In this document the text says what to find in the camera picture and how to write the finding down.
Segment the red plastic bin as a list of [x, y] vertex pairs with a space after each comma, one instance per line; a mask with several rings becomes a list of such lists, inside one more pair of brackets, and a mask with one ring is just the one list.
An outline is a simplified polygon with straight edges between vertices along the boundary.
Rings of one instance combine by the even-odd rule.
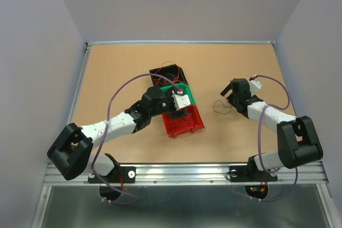
[[186, 116], [175, 120], [172, 120], [166, 114], [162, 115], [166, 133], [169, 137], [176, 138], [179, 135], [194, 133], [205, 128], [196, 105], [191, 105], [186, 110]]

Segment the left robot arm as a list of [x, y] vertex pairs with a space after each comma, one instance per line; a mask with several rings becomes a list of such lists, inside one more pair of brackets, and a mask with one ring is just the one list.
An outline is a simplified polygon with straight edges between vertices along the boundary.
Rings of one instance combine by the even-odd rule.
[[119, 164], [109, 154], [92, 154], [92, 149], [101, 149], [105, 142], [144, 129], [155, 116], [183, 116], [189, 106], [191, 100], [182, 90], [173, 88], [164, 95], [159, 87], [150, 87], [141, 100], [115, 117], [81, 127], [75, 123], [66, 125], [47, 151], [47, 157], [66, 180], [89, 171], [113, 182], [118, 178]]

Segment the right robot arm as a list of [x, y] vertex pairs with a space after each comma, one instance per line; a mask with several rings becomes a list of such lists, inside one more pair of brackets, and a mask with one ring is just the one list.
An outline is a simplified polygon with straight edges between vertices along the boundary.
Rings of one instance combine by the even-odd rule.
[[313, 120], [284, 113], [284, 109], [267, 104], [256, 93], [261, 89], [261, 75], [250, 79], [235, 78], [220, 93], [244, 117], [258, 122], [258, 129], [267, 127], [277, 136], [277, 149], [258, 151], [246, 165], [229, 168], [227, 180], [239, 182], [276, 182], [281, 168], [293, 169], [321, 160], [323, 149]]

